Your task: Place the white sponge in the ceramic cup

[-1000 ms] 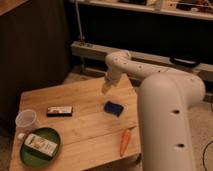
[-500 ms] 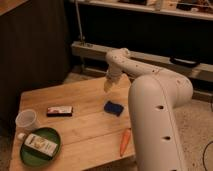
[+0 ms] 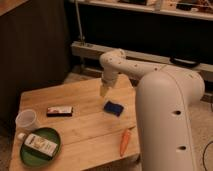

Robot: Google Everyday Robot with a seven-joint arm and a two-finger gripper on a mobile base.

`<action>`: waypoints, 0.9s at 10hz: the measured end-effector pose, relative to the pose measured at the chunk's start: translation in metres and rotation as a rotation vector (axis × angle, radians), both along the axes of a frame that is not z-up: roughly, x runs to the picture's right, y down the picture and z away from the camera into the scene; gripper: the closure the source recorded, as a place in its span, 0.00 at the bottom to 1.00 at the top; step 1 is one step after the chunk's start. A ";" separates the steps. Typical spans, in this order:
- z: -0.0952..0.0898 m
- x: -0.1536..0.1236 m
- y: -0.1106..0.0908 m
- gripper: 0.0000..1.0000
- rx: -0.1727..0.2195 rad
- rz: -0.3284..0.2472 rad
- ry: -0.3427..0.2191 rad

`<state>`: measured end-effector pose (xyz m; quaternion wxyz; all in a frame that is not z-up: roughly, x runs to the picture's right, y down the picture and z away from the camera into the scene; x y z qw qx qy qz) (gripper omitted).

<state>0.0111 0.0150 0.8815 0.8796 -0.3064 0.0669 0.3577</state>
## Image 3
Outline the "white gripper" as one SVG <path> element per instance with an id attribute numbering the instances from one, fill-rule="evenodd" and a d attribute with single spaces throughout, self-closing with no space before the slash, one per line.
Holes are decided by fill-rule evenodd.
<path id="1" fill-rule="evenodd" d="M 109 91 L 109 87 L 114 87 L 118 78 L 117 72 L 103 72 L 102 73 L 102 86 L 100 87 L 100 96 L 105 97 Z"/>

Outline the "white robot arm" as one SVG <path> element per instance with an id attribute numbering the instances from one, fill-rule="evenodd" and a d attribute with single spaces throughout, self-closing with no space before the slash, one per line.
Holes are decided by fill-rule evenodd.
<path id="1" fill-rule="evenodd" d="M 135 108 L 142 171 L 197 171 L 188 107 L 204 95 L 201 75 L 173 65 L 128 60 L 122 49 L 103 53 L 100 64 L 102 95 L 120 73 L 138 81 Z"/>

